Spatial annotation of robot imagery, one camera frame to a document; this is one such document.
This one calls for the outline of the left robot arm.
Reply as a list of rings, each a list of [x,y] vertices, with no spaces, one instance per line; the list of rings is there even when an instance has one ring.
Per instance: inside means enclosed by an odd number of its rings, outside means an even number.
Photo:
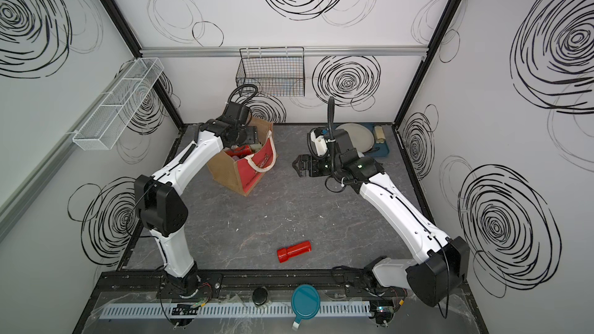
[[[196,295],[200,277],[187,245],[184,227],[189,210],[181,196],[213,157],[255,137],[257,129],[248,125],[251,115],[244,103],[226,103],[223,114],[202,123],[179,155],[151,176],[141,175],[134,182],[137,218],[156,240],[165,277],[182,298]]]

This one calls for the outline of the red flashlight bottom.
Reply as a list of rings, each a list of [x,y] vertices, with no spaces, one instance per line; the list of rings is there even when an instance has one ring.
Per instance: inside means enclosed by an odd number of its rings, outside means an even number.
[[[303,241],[299,244],[292,245],[290,247],[283,247],[277,250],[277,258],[278,261],[282,263],[286,263],[286,261],[290,260],[291,258],[295,258],[297,256],[303,255],[305,253],[309,253],[312,250],[312,245],[309,241]]]

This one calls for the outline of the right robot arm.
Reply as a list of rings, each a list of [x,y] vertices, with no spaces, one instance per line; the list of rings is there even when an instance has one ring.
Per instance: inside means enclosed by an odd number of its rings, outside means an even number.
[[[467,279],[470,247],[451,238],[427,219],[396,187],[383,165],[353,146],[343,129],[314,128],[306,138],[308,153],[293,168],[299,176],[334,180],[368,201],[391,225],[411,253],[409,260],[382,258],[371,266],[382,287],[412,291],[427,306],[448,302]]]

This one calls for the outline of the red flashlight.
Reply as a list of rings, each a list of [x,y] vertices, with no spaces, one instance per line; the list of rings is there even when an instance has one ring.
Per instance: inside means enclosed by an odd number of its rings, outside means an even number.
[[[303,241],[299,244],[292,245],[290,247],[283,247],[277,250],[277,258],[278,261],[282,263],[286,263],[286,261],[290,260],[291,258],[295,258],[297,256],[303,255],[305,253],[309,253],[312,250],[312,245],[309,241]]]
[[[230,157],[236,157],[237,159],[243,159],[246,156],[252,155],[254,152],[250,145],[236,146],[234,148],[226,148],[224,152]]]

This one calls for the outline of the red jute tote bag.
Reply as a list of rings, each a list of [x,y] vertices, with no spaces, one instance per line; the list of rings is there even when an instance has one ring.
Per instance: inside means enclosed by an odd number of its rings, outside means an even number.
[[[248,196],[278,159],[273,125],[272,122],[253,118],[250,126],[257,128],[262,148],[238,160],[232,159],[226,152],[216,154],[207,163],[213,180],[241,196]]]

